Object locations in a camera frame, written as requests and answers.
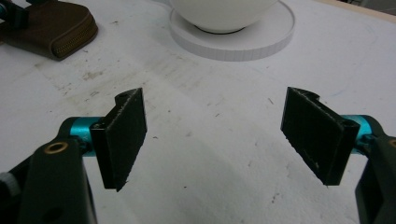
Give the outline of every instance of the brown wallet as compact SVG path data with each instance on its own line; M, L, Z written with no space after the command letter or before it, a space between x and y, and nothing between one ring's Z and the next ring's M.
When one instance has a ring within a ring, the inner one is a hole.
M90 43L98 27L84 6L49 0L31 5L27 29L0 24L0 39L16 48L62 60Z

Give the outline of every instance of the black object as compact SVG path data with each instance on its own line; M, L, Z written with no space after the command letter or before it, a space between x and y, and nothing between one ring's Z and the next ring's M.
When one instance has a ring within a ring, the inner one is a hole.
M396 223L396 138L387 136L369 116L358 116L370 132L344 119L310 91L288 88L282 132L324 185L338 185L352 148L369 159L356 187L362 224Z
M14 28L27 28L29 11L7 0L0 0L0 19Z
M15 193L12 183L0 191L2 220L21 224L96 223L82 163L82 154L93 149L105 187L120 190L124 186L147 132L142 90L116 96L116 106L88 127L92 142L71 134L78 119L66 119L52 141L7 173L21 193Z

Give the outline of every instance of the white table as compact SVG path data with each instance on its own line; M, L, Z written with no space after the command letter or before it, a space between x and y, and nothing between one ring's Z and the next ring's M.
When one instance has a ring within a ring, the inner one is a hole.
M47 143L62 121L104 116L142 87L148 134L121 192L85 159L100 223L359 223L352 155L326 188L280 131L286 88L316 92L339 114L368 114L396 134L396 24L311 0L285 0L294 37L247 63L188 53L169 10L145 0L72 1L99 34L62 62L0 46L0 171Z

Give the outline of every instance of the white circular base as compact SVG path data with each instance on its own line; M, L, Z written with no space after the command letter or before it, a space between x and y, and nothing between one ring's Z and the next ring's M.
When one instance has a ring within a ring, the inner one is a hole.
M291 41L294 14L283 2L268 8L260 21L227 35L204 32L172 11L171 34L185 50L208 59L245 62L273 55Z

